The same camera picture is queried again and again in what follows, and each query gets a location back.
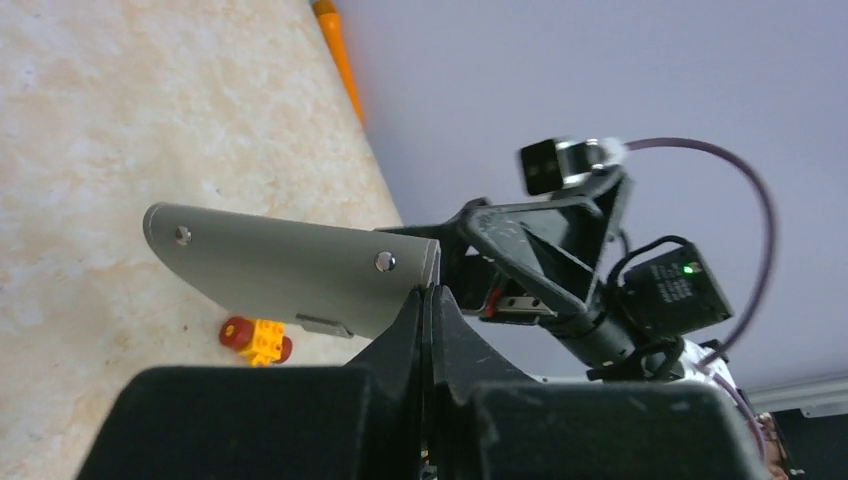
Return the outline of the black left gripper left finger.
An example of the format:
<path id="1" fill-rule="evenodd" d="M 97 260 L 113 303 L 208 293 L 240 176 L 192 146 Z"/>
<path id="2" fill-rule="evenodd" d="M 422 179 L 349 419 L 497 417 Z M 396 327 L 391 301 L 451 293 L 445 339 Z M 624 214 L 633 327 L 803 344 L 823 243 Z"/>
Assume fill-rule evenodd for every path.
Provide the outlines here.
<path id="1" fill-rule="evenodd" d="M 139 373 L 79 477 L 418 478 L 423 303 L 410 292 L 390 327 L 342 366 Z"/>

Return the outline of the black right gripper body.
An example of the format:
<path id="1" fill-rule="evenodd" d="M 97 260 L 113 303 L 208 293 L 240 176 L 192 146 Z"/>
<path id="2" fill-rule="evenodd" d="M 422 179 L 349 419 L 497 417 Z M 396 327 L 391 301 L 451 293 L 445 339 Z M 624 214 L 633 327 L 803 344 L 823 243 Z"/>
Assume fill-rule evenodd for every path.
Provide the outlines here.
<path id="1" fill-rule="evenodd" d="M 621 235 L 630 187 L 615 168 L 543 202 L 475 199 L 441 224 L 401 234 L 438 241 L 441 283 L 460 312 L 542 328 L 591 380 L 725 381 L 722 344 L 689 339 L 732 315 L 693 242 L 666 235 L 598 270 Z"/>

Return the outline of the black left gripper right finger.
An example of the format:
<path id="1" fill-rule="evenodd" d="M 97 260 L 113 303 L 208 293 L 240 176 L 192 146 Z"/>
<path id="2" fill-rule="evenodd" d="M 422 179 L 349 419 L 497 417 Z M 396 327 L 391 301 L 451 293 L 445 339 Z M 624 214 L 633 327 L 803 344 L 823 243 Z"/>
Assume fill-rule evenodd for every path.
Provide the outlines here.
<path id="1" fill-rule="evenodd" d="M 429 293 L 430 457 L 443 479 L 765 479 L 729 396 L 697 382 L 542 383 Z"/>

